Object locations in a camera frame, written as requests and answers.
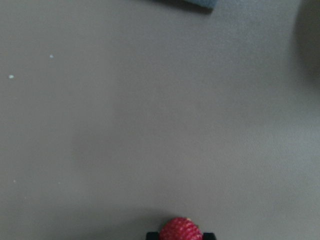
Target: red berry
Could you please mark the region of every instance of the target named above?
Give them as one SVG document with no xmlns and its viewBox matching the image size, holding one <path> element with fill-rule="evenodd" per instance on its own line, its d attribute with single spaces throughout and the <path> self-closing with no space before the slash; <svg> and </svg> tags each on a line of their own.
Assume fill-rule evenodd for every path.
<svg viewBox="0 0 320 240">
<path fill-rule="evenodd" d="M 202 233 L 189 218 L 176 217 L 162 228 L 159 239 L 202 240 Z"/>
</svg>

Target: blue sponge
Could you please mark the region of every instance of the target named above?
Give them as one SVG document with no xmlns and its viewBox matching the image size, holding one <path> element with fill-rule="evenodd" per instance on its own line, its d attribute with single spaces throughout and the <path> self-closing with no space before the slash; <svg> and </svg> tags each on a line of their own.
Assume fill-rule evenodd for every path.
<svg viewBox="0 0 320 240">
<path fill-rule="evenodd" d="M 192 4 L 197 4 L 201 7 L 205 7 L 208 9 L 213 9 L 217 0 L 185 0 Z"/>
</svg>

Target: blue fabric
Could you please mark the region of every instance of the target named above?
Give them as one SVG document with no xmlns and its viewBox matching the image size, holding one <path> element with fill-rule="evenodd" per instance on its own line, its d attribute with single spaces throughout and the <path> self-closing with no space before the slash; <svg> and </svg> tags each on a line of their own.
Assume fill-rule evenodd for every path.
<svg viewBox="0 0 320 240">
<path fill-rule="evenodd" d="M 185 1 L 189 3 L 197 4 L 201 7 L 212 9 L 215 6 L 217 0 L 185 0 Z"/>
</svg>

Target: gray surface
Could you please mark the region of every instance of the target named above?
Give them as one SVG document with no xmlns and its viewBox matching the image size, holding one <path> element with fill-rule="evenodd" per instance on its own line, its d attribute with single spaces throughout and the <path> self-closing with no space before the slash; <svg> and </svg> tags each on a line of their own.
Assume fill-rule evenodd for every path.
<svg viewBox="0 0 320 240">
<path fill-rule="evenodd" d="M 320 239 L 319 13 L 2 0 L 0 239 Z"/>
</svg>

